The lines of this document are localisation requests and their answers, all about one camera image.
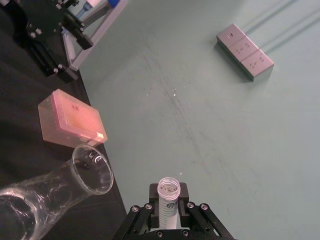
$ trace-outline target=gray power strip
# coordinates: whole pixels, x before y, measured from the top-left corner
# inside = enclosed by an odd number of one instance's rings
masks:
[[[231,24],[217,36],[218,43],[234,58],[252,80],[266,78],[274,62],[236,25]]]

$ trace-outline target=metal bracket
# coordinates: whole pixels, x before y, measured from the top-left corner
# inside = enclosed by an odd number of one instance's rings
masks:
[[[116,18],[120,15],[122,10],[128,4],[128,1],[129,0],[120,0],[115,8],[111,8],[109,3],[106,2],[102,4],[100,7],[97,7],[82,21],[85,24],[84,28],[87,28],[96,20],[104,16],[103,21],[91,36],[91,41],[93,43],[93,46],[86,50],[82,49],[77,56],[75,56],[75,50],[73,46],[73,42],[74,42],[73,37],[69,36],[71,35],[70,33],[66,33],[63,35],[63,43],[64,43],[64,47],[65,47],[65,51],[68,59],[68,64],[72,70],[77,71],[79,69],[82,62],[86,59],[89,53],[93,50],[96,44],[100,41],[100,39],[106,33],[108,28],[112,25],[112,23],[116,20]]]

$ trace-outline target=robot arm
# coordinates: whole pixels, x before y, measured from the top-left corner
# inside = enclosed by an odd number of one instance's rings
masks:
[[[189,201],[184,182],[180,182],[178,210],[181,226],[189,229],[150,231],[159,227],[157,186],[157,183],[150,184],[149,203],[131,207],[113,240],[234,240],[206,203],[195,205]]]

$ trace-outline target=black table surface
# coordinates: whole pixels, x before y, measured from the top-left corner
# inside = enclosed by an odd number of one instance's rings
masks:
[[[54,90],[90,104],[83,81],[64,83],[45,77],[29,55],[13,41],[11,20],[0,9],[0,188],[49,173],[70,159],[73,148],[42,139],[38,104]],[[60,36],[50,45],[66,61]],[[97,147],[105,156],[103,145]],[[75,205],[44,240],[109,240],[126,217],[117,183],[105,195]]]

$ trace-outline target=box lid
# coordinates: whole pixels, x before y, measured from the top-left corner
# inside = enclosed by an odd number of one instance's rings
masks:
[[[99,111],[79,99],[57,89],[52,95],[52,107],[60,131],[80,138],[104,143],[108,138]]]

